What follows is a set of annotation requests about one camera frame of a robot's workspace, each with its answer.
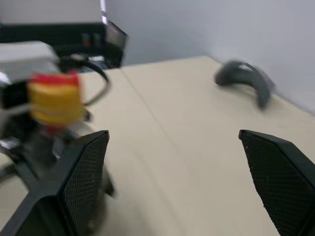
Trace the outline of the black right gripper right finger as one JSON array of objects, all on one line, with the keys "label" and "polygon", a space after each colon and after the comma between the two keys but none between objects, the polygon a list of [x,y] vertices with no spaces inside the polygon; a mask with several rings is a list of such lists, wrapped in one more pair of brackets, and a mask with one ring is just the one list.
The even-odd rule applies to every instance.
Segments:
[{"label": "black right gripper right finger", "polygon": [[315,236],[315,164],[292,142],[240,130],[255,189],[280,236]]}]

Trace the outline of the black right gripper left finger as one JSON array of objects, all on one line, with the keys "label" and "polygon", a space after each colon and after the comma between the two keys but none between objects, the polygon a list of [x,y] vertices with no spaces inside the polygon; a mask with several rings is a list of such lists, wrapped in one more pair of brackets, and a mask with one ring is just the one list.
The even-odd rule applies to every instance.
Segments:
[{"label": "black right gripper left finger", "polygon": [[41,178],[24,162],[13,165],[29,192],[0,236],[88,236],[108,142],[107,130],[80,137]]}]

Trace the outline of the red and yellow bottle cap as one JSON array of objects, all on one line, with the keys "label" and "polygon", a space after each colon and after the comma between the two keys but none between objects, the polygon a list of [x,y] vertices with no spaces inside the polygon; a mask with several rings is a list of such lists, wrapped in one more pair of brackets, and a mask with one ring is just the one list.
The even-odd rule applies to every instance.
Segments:
[{"label": "red and yellow bottle cap", "polygon": [[77,73],[34,73],[28,82],[31,115],[39,123],[64,126],[84,113]]}]

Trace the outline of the black background equipment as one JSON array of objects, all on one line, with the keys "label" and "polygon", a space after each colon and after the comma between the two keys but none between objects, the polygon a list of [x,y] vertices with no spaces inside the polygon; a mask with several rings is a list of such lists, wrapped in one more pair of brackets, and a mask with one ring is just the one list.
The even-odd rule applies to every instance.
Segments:
[{"label": "black background equipment", "polygon": [[48,23],[0,25],[0,43],[41,41],[60,57],[102,56],[108,68],[122,65],[127,34],[111,21],[105,23]]}]

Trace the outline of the dark grey curved object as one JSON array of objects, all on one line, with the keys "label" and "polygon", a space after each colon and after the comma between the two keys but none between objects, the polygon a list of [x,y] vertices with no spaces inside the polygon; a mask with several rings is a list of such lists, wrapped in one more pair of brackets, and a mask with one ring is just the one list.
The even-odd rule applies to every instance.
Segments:
[{"label": "dark grey curved object", "polygon": [[268,106],[275,87],[274,82],[260,68],[237,60],[225,63],[214,75],[214,81],[221,87],[240,84],[253,88],[261,110]]}]

